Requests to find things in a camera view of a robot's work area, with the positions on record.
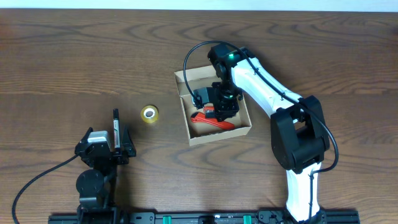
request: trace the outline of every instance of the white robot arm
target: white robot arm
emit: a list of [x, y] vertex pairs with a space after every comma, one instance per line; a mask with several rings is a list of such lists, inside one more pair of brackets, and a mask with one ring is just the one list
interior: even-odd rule
[[[324, 171], [320, 170], [321, 162], [329, 149], [329, 130], [324, 125], [320, 102], [314, 96], [302, 98], [281, 85], [248, 49], [233, 46], [236, 50], [231, 52], [227, 45], [233, 46], [223, 42], [208, 53], [221, 82], [213, 83], [211, 88], [190, 91], [192, 100], [198, 109], [212, 103], [214, 112], [209, 117], [214, 116], [218, 121], [239, 111], [237, 96], [242, 95], [242, 90], [261, 106], [271, 119], [272, 151], [287, 174], [286, 208], [297, 222], [308, 220], [320, 209], [317, 172]], [[190, 53], [185, 58], [184, 71]], [[296, 129], [296, 122], [305, 125]]]
[[[281, 92], [285, 93], [289, 98], [299, 102], [300, 95], [291, 92], [286, 87], [281, 85], [274, 77], [272, 77], [260, 64], [257, 58], [250, 58], [252, 64], [259, 69], [259, 73], [276, 86]], [[233, 83], [248, 93], [261, 108], [271, 117], [277, 109], [286, 109], [293, 104], [283, 99], [278, 93], [271, 89], [258, 75], [254, 73], [252, 66], [247, 60], [242, 60], [231, 69], [231, 77]], [[290, 214], [300, 222], [308, 219], [309, 203], [310, 203], [310, 173], [313, 170], [318, 170], [321, 163], [314, 163], [303, 169], [301, 174], [296, 174], [292, 170], [287, 170], [287, 186], [289, 190], [289, 197], [286, 202], [286, 208]], [[312, 216], [314, 216], [320, 209], [317, 202], [317, 178], [318, 174], [314, 174], [313, 180], [313, 202], [312, 202]]]

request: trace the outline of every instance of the cardboard box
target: cardboard box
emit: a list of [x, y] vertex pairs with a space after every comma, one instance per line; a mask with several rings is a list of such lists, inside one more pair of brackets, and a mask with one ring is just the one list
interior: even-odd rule
[[[179, 71], [174, 74], [190, 146], [242, 136], [249, 132], [251, 121], [244, 98], [241, 101], [238, 100], [239, 112], [236, 116], [225, 120], [235, 125], [234, 130], [225, 131], [210, 124], [193, 123], [190, 119], [191, 115], [197, 111], [203, 113], [203, 109], [197, 110], [193, 105], [191, 95], [184, 82], [183, 72]], [[213, 66], [207, 66], [187, 70], [187, 81], [193, 91], [202, 87], [211, 87], [213, 82], [220, 82], [221, 79], [216, 76]]]

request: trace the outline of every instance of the red tool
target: red tool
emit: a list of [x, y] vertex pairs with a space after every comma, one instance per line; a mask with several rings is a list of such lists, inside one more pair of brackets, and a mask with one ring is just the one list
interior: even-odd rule
[[224, 130], [232, 130], [235, 125], [226, 121], [218, 122], [216, 118], [206, 118], [204, 113], [196, 112], [191, 115], [191, 121], [194, 123], [207, 123], [217, 126]]

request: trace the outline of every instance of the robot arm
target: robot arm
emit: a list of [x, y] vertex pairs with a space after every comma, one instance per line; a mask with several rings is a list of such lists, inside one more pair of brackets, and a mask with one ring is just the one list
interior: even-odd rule
[[[279, 164], [286, 169], [289, 190], [287, 210], [297, 222], [305, 221], [308, 219], [310, 209], [311, 216], [316, 215], [320, 209], [317, 203], [318, 174], [313, 175], [312, 190], [310, 190], [310, 174], [321, 167], [324, 152], [329, 148], [328, 135], [309, 114], [283, 99], [263, 78], [290, 99], [312, 110], [321, 121], [325, 122], [321, 105], [314, 96], [303, 99], [288, 90], [261, 66], [259, 60], [249, 50], [245, 48], [241, 50], [258, 69], [257, 73], [245, 57], [237, 51], [230, 52], [226, 45], [219, 44], [211, 48], [208, 58], [222, 81], [213, 85], [216, 90], [208, 91], [208, 93], [215, 92], [213, 98], [218, 99], [210, 103], [223, 103], [224, 108], [229, 102], [235, 105], [234, 94], [239, 93], [236, 88], [248, 93], [267, 113], [271, 119], [272, 151]], [[305, 125], [296, 130], [294, 126], [296, 122]], [[312, 206], [309, 205], [311, 194], [313, 194]]]

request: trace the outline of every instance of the green connector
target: green connector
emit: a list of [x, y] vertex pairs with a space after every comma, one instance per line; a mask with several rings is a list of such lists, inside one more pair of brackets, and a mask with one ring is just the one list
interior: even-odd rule
[[163, 217], [163, 224], [172, 224], [172, 217]]
[[251, 215], [243, 216], [243, 224], [251, 224]]

